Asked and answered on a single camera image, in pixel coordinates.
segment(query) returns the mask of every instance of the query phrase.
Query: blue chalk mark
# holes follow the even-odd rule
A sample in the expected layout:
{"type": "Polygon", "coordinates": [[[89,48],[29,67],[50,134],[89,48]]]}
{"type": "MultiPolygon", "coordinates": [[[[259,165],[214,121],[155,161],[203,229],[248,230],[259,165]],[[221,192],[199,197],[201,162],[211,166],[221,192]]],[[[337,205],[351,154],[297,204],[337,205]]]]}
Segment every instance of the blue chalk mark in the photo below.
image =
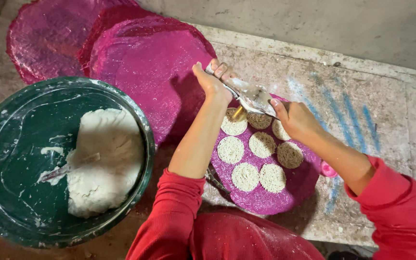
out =
{"type": "Polygon", "coordinates": [[[350,118],[354,126],[354,131],[357,136],[357,140],[359,141],[359,144],[361,146],[361,152],[365,154],[367,153],[367,146],[365,145],[364,136],[362,135],[361,126],[359,125],[359,120],[357,119],[357,114],[351,104],[350,97],[347,93],[343,93],[343,99],[346,109],[350,114],[350,118]]]}
{"type": "Polygon", "coordinates": [[[338,197],[338,192],[340,190],[340,185],[341,185],[340,176],[334,177],[331,181],[332,181],[332,188],[330,192],[330,200],[325,206],[326,214],[332,212],[332,210],[335,208],[335,204],[337,202],[337,197],[338,197]]]}
{"type": "Polygon", "coordinates": [[[375,145],[375,149],[377,149],[377,151],[380,152],[381,149],[380,149],[380,142],[378,139],[378,133],[375,128],[375,125],[373,124],[372,117],[370,116],[370,111],[368,110],[366,105],[363,105],[362,112],[364,113],[368,128],[370,130],[370,133],[372,134],[372,139],[373,139],[373,144],[375,145]]]}
{"type": "MultiPolygon", "coordinates": [[[[317,86],[321,89],[322,94],[327,99],[333,113],[337,117],[338,123],[340,124],[341,130],[343,132],[344,138],[346,139],[346,142],[348,143],[348,145],[350,147],[354,148],[354,140],[351,136],[350,128],[348,127],[348,124],[346,123],[346,120],[344,120],[343,113],[341,113],[341,110],[338,107],[337,102],[333,98],[332,93],[330,92],[330,90],[328,90],[328,88],[324,84],[324,81],[317,75],[316,72],[311,72],[311,76],[315,80],[317,86]]],[[[325,207],[325,213],[326,214],[330,213],[335,208],[335,204],[337,202],[338,193],[339,193],[339,189],[340,189],[340,178],[339,177],[333,178],[332,179],[332,184],[333,184],[333,186],[332,186],[331,191],[330,191],[330,199],[329,199],[329,201],[328,201],[328,203],[325,207]]]]}
{"type": "Polygon", "coordinates": [[[307,108],[309,108],[309,111],[311,111],[311,113],[314,114],[314,117],[319,122],[320,126],[325,131],[328,132],[327,125],[325,124],[325,122],[320,117],[319,112],[317,112],[317,109],[315,108],[315,106],[311,103],[311,101],[303,93],[303,85],[301,85],[300,83],[296,82],[292,77],[287,77],[286,79],[288,81],[288,87],[292,91],[294,91],[295,93],[297,93],[298,95],[300,95],[300,96],[303,97],[303,101],[304,101],[304,103],[306,103],[307,108]]]}
{"type": "Polygon", "coordinates": [[[344,120],[343,113],[341,113],[340,108],[338,107],[338,104],[333,99],[332,93],[330,93],[330,90],[328,90],[325,86],[322,86],[323,94],[327,98],[328,102],[330,103],[330,107],[333,110],[333,113],[338,119],[338,122],[340,123],[340,126],[342,128],[344,139],[346,139],[346,142],[348,142],[348,145],[350,147],[354,148],[354,140],[352,139],[350,128],[348,127],[348,124],[346,124],[346,121],[344,120]]]}
{"type": "Polygon", "coordinates": [[[324,85],[324,81],[317,75],[317,73],[311,72],[311,76],[314,78],[317,85],[322,90],[322,94],[324,94],[324,96],[327,98],[327,101],[330,104],[330,107],[333,110],[333,113],[335,114],[338,122],[340,123],[340,127],[342,128],[346,142],[348,142],[348,145],[350,147],[354,147],[354,140],[352,139],[350,128],[348,127],[348,124],[346,124],[343,113],[341,113],[340,108],[338,107],[338,104],[336,103],[335,99],[332,96],[332,93],[324,85]]]}

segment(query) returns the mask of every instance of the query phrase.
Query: dough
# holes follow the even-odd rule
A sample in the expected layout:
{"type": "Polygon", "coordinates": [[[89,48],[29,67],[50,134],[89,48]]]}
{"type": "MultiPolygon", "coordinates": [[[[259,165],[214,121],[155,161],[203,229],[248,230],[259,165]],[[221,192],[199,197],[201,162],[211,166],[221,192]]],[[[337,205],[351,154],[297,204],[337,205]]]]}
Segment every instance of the dough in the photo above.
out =
{"type": "Polygon", "coordinates": [[[223,162],[235,164],[242,159],[244,149],[240,139],[228,136],[219,141],[217,151],[219,159],[223,162]]]}
{"type": "Polygon", "coordinates": [[[264,132],[256,132],[248,141],[248,146],[251,152],[259,158],[267,158],[274,154],[275,144],[274,139],[264,132]]]}
{"type": "Polygon", "coordinates": [[[76,149],[66,161],[68,213],[89,218],[117,208],[127,198],[141,171],[144,144],[134,117],[125,109],[99,109],[80,120],[76,149]],[[83,164],[100,153],[100,160],[83,164]]]}
{"type": "Polygon", "coordinates": [[[221,125],[221,129],[224,131],[224,133],[230,136],[238,136],[239,134],[243,133],[248,124],[246,120],[236,122],[232,119],[235,110],[236,108],[233,107],[227,109],[226,115],[224,116],[221,125]]]}
{"type": "Polygon", "coordinates": [[[264,164],[259,172],[259,182],[268,192],[281,192],[285,188],[285,173],[276,164],[264,164]]]}
{"type": "Polygon", "coordinates": [[[303,162],[303,152],[291,142],[281,143],[277,147],[277,159],[287,169],[295,169],[303,162]]]}
{"type": "Polygon", "coordinates": [[[250,192],[258,186],[258,169],[247,162],[243,162],[234,168],[231,178],[236,188],[244,192],[250,192]]]}
{"type": "Polygon", "coordinates": [[[266,129],[270,125],[272,117],[264,114],[250,112],[246,115],[246,120],[251,124],[253,128],[262,130],[266,129]]]}
{"type": "Polygon", "coordinates": [[[282,122],[280,120],[275,119],[272,123],[272,132],[274,133],[275,137],[282,140],[290,140],[290,136],[283,128],[282,122]]]}

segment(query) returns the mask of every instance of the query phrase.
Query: green bowl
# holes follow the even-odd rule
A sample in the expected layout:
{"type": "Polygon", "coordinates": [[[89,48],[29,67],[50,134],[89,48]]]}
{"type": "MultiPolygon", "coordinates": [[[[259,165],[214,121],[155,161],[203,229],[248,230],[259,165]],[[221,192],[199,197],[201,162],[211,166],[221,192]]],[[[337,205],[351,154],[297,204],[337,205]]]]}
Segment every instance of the green bowl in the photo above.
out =
{"type": "Polygon", "coordinates": [[[155,143],[146,116],[121,90],[98,80],[62,77],[14,93],[0,104],[0,235],[18,244],[68,247],[95,238],[121,221],[141,198],[150,180],[155,143]],[[76,146],[79,119],[88,111],[124,107],[136,118],[145,143],[145,163],[128,199],[116,209],[89,219],[68,214],[66,178],[51,186],[37,183],[41,172],[65,157],[41,154],[76,146]]]}

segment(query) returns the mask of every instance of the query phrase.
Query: gray wall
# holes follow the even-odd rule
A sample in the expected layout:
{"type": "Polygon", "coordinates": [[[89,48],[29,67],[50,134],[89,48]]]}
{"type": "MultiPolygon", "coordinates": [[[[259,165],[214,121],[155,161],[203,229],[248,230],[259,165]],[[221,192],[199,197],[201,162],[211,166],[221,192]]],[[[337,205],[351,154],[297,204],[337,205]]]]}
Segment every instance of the gray wall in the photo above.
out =
{"type": "Polygon", "coordinates": [[[416,69],[416,0],[137,0],[186,22],[416,69]]]}

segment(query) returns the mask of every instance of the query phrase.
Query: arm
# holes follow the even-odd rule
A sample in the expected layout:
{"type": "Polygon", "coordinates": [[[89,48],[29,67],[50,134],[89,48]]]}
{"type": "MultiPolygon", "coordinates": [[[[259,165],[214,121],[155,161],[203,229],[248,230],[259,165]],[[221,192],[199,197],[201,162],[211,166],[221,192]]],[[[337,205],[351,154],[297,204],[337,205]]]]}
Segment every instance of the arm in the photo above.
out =
{"type": "MultiPolygon", "coordinates": [[[[217,77],[234,76],[213,60],[217,77]]],[[[202,203],[205,171],[226,114],[231,93],[198,62],[193,72],[205,91],[205,102],[182,138],[158,183],[153,209],[139,228],[126,259],[186,259],[189,236],[202,203]]]]}
{"type": "Polygon", "coordinates": [[[338,172],[348,195],[374,222],[375,259],[416,259],[416,181],[325,132],[303,103],[271,100],[291,138],[309,146],[338,172]]]}

